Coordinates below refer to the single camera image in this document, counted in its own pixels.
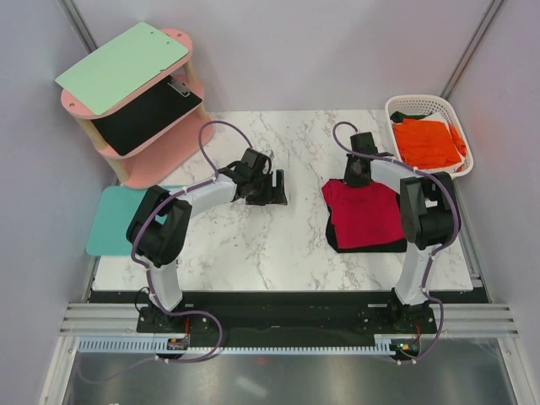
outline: dark green cloth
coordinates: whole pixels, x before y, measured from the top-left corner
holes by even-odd
[[[403,124],[404,118],[411,118],[412,120],[421,120],[425,117],[426,116],[408,116],[407,114],[403,114],[402,112],[396,111],[390,116],[390,119],[396,124]]]

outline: folded red cloth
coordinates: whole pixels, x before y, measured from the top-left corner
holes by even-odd
[[[351,187],[330,180],[322,195],[332,210],[330,220],[341,249],[382,245],[404,237],[396,193],[381,183]]]

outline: mint green shelf top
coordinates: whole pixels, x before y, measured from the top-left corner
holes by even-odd
[[[138,23],[62,73],[56,82],[100,115],[188,52],[152,25]]]

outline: orange cloth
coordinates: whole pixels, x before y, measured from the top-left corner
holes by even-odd
[[[405,163],[419,169],[452,166],[462,161],[458,149],[465,149],[465,143],[455,128],[453,132],[437,121],[405,118],[403,124],[394,125],[399,154]]]

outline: gray floor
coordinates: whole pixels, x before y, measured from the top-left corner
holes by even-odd
[[[79,354],[102,379],[148,357]],[[496,341],[443,340],[416,365],[358,356],[222,355],[199,364],[150,362],[103,385],[72,376],[78,405],[516,404]]]

